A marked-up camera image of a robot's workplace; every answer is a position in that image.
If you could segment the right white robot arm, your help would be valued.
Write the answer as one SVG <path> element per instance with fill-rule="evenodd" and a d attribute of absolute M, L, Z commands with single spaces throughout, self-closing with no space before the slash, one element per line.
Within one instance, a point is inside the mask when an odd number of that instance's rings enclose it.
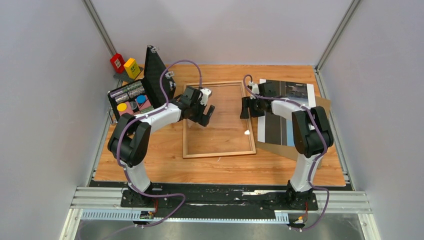
<path fill-rule="evenodd" d="M 310 107 L 287 97 L 272 96 L 273 90 L 266 82 L 242 84 L 250 95 L 242 98 L 241 119 L 271 113 L 292 122 L 294 147 L 298 155 L 294 173 L 288 181 L 285 201 L 290 208 L 298 209 L 306 199 L 312 198 L 318 164 L 334 143 L 326 111 L 322 106 Z"/>

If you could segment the photo print white border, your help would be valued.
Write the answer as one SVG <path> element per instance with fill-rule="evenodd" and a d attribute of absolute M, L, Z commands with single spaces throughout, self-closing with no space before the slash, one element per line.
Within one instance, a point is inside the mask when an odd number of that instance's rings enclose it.
<path fill-rule="evenodd" d="M 315 88 L 313 84 L 290 81 L 260 79 L 262 83 L 272 83 L 278 96 L 288 98 L 306 107 L 315 107 Z M 269 112 L 257 119 L 257 141 L 293 147 L 294 134 L 291 120 Z"/>

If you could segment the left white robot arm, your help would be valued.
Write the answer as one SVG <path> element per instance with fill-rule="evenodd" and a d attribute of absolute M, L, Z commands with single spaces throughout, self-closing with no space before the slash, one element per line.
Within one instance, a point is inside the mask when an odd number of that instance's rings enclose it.
<path fill-rule="evenodd" d="M 135 192 L 133 198 L 140 206 L 149 206 L 154 197 L 144 164 L 151 134 L 182 120 L 207 126 L 215 110 L 215 106 L 207 106 L 212 94 L 208 88 L 188 86 L 183 94 L 160 108 L 139 115 L 125 113 L 119 118 L 107 149 L 123 168 L 128 187 Z"/>

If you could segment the wooden picture frame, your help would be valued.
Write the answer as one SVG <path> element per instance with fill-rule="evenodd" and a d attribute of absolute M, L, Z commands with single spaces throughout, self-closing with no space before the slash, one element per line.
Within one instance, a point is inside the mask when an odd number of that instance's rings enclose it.
<path fill-rule="evenodd" d="M 206 127 L 190 120 L 183 121 L 182 157 L 194 159 L 256 154 L 251 120 L 240 118 L 242 98 L 247 95 L 242 82 L 205 82 L 202 87 L 212 91 L 207 108 L 215 106 L 215 109 Z"/>

